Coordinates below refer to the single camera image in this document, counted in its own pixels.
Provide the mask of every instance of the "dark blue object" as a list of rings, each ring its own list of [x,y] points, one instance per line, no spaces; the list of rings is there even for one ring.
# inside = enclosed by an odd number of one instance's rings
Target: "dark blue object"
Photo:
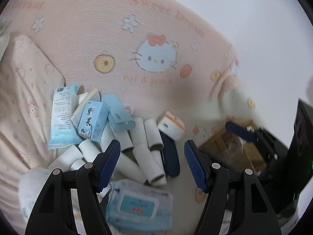
[[[160,131],[164,148],[161,151],[164,172],[171,178],[177,177],[180,174],[180,165],[175,141]]]
[[[116,163],[120,157],[120,154],[121,154],[121,144],[119,141],[116,141],[99,172],[99,181],[97,183],[97,189],[100,192],[102,192],[102,190],[108,186]]]
[[[206,183],[208,178],[188,141],[185,142],[184,153],[197,187],[206,192],[208,190]]]

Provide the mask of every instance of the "toilet paper tube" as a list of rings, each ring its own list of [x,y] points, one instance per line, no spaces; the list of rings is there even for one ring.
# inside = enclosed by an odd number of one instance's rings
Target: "toilet paper tube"
[[[160,135],[160,131],[157,128],[157,122],[155,119],[150,118],[144,121],[146,136],[148,140],[148,147],[152,150],[162,150],[164,145]]]
[[[113,132],[113,136],[116,140],[118,140],[121,144],[121,151],[133,149],[134,145],[129,138],[128,132]]]
[[[161,152],[159,150],[153,150],[153,151],[151,151],[151,154],[154,157],[154,159],[157,161],[159,166],[162,168],[162,170],[164,171]],[[151,185],[152,186],[163,186],[166,184],[167,184],[166,177],[164,176],[163,178],[159,179],[157,182],[152,183]]]
[[[148,146],[141,144],[134,147],[133,154],[149,183],[156,182],[165,176],[164,171],[152,156]]]
[[[53,163],[51,163],[48,166],[48,170],[54,170],[56,168],[61,169],[63,172],[69,171],[72,164],[78,160],[82,159],[83,155],[79,151],[79,149],[72,145],[70,146],[63,154],[61,154],[57,159],[54,160]]]
[[[84,100],[84,98],[88,95],[88,93],[82,93],[80,95],[76,96],[76,108],[79,106],[79,104]]]
[[[84,140],[81,144],[79,144],[78,148],[83,153],[85,160],[89,163],[92,163],[97,155],[101,153],[89,139]]]
[[[85,162],[84,160],[78,159],[77,161],[75,161],[75,162],[72,164],[70,170],[77,170],[77,169],[79,169],[81,166],[83,166],[85,163],[86,163],[86,162]]]
[[[110,123],[107,120],[100,140],[100,147],[102,152],[106,151],[112,140],[114,140],[114,136],[111,130]]]
[[[146,137],[145,127],[143,125],[143,120],[140,117],[135,117],[134,121],[136,123],[136,127],[130,130],[131,141],[134,144],[134,147],[139,146],[140,144],[144,144],[148,146],[148,141]]]
[[[124,176],[138,183],[143,184],[147,180],[139,166],[123,153],[121,153],[115,168]]]
[[[104,188],[104,189],[102,190],[101,193],[97,193],[99,202],[102,201],[103,197],[106,196],[106,194],[111,190],[111,188],[112,188],[112,187],[111,187],[110,185],[108,185],[106,188]]]

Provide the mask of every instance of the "hello kitty face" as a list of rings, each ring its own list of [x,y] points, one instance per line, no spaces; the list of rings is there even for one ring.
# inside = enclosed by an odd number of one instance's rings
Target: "hello kitty face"
[[[20,77],[22,79],[25,78],[25,70],[21,63],[19,63],[18,66],[15,68],[15,74],[17,77]]]
[[[54,68],[51,64],[46,63],[44,65],[44,70],[46,72],[46,74],[52,74],[54,72]]]
[[[39,116],[38,106],[37,106],[37,103],[34,102],[34,101],[30,101],[30,103],[28,104],[28,111],[34,117],[38,117]]]
[[[162,72],[174,67],[178,44],[167,42],[164,35],[148,34],[135,52],[137,64],[145,71]]]

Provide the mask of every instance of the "blue textured grip pad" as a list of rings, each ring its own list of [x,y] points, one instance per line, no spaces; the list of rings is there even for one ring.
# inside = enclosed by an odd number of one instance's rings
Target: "blue textured grip pad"
[[[227,122],[225,124],[225,128],[227,131],[232,132],[247,142],[256,142],[256,136],[253,132],[247,131],[245,128],[235,124],[234,122]]]
[[[206,192],[208,186],[205,172],[188,142],[185,142],[184,153],[197,187]]]
[[[117,141],[100,170],[99,181],[97,183],[97,189],[99,191],[102,191],[104,188],[108,186],[112,173],[115,169],[116,163],[120,157],[120,154],[121,154],[121,145]]]

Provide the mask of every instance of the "cardboard box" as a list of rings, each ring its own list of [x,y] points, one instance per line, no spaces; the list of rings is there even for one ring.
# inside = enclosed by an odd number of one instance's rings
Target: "cardboard box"
[[[100,101],[87,101],[80,123],[78,135],[100,142],[110,107]]]
[[[233,122],[242,126],[251,126],[258,129],[252,119],[235,119]],[[262,171],[266,163],[253,143],[246,143],[225,128],[219,130],[200,147],[203,153],[212,153],[224,159],[235,171],[251,169],[254,172]]]

